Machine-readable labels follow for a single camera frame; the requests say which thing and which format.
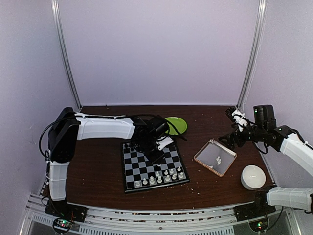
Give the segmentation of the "metal wooden tray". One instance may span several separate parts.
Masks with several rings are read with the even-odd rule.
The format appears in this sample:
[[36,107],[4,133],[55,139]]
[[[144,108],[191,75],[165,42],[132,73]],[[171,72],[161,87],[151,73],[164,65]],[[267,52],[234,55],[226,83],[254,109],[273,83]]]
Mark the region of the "metal wooden tray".
[[[221,163],[218,164],[216,158],[220,156]],[[220,144],[215,139],[210,139],[194,156],[194,161],[210,170],[219,177],[223,177],[233,162],[237,154]]]

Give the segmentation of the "white chess piece tall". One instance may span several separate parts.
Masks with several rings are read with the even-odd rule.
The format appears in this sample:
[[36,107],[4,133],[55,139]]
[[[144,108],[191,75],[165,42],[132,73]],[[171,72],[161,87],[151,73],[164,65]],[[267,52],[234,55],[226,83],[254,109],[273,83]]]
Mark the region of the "white chess piece tall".
[[162,183],[162,177],[161,177],[161,176],[158,176],[158,178],[157,178],[157,182],[158,182],[159,184],[161,184],[161,183]]

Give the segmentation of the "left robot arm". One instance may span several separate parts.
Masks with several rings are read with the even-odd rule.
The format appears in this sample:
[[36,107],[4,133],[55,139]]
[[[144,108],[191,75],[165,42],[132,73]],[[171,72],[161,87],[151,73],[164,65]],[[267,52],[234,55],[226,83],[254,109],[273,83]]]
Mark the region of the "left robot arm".
[[117,153],[114,147],[125,142],[156,163],[163,157],[163,149],[174,142],[169,130],[168,121],[160,115],[95,115],[65,107],[39,137],[42,141],[47,135],[47,150],[39,144],[39,151],[48,164],[51,209],[59,217],[70,213],[70,206],[65,203],[67,172],[76,155],[90,153],[107,159]]

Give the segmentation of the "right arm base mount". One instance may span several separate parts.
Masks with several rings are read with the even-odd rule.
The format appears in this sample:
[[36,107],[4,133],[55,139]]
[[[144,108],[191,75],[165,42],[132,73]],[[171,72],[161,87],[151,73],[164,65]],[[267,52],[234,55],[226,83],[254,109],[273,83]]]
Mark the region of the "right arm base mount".
[[236,220],[247,221],[249,227],[257,233],[269,229],[269,215],[276,212],[274,206],[256,206],[254,203],[234,207]]

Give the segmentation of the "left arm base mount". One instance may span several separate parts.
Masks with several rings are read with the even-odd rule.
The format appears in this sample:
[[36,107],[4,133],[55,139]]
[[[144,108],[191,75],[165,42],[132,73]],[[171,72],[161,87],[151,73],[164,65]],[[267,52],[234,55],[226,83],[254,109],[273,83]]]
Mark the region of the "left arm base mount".
[[65,213],[57,212],[52,206],[47,205],[45,207],[45,213],[54,216],[52,222],[53,230],[58,234],[65,234],[74,227],[78,226],[78,223],[85,221],[88,209],[83,206],[77,206],[68,204],[68,211]]

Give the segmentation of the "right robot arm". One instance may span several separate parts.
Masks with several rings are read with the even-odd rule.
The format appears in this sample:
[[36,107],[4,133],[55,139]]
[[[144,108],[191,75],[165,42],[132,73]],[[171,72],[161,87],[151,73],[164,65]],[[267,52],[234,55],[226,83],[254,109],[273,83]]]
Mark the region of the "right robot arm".
[[[245,117],[238,107],[227,108],[225,114],[232,122],[232,132],[219,137],[219,141],[229,150],[243,147],[246,142],[263,144],[262,155],[272,148],[277,154],[295,163],[306,172],[313,174],[313,147],[300,135],[299,131],[287,125],[277,126],[274,108],[270,104],[253,107],[254,121]],[[251,204],[251,212],[261,216],[269,208],[281,206],[313,212],[313,188],[275,185],[257,192]]]

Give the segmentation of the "black white chessboard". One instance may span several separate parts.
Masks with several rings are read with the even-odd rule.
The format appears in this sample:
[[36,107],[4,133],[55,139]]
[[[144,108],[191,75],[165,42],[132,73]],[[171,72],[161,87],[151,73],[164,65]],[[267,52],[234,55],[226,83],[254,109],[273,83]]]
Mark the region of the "black white chessboard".
[[[128,142],[121,144],[122,174],[125,193],[134,193],[161,187],[170,187],[190,182],[190,178],[177,145],[173,143],[170,146],[164,148],[163,152],[165,158],[161,164],[161,167],[158,167],[157,164],[152,164],[150,161],[148,161],[143,153],[140,153],[131,148]],[[182,179],[179,178],[179,174],[181,172],[177,171],[179,166],[181,167],[181,172],[184,174]],[[170,169],[174,170],[173,174],[177,174],[177,178],[175,180],[172,179],[173,174],[170,174]],[[164,174],[164,171],[166,170],[168,170],[168,175],[170,176],[169,182],[165,181],[166,175]],[[157,182],[157,171],[162,177],[161,184]],[[150,185],[149,183],[151,176],[153,176],[155,179],[155,183],[153,185]],[[147,185],[143,185],[142,183],[144,178],[148,181]],[[141,187],[136,188],[134,185],[135,181],[141,181]]]

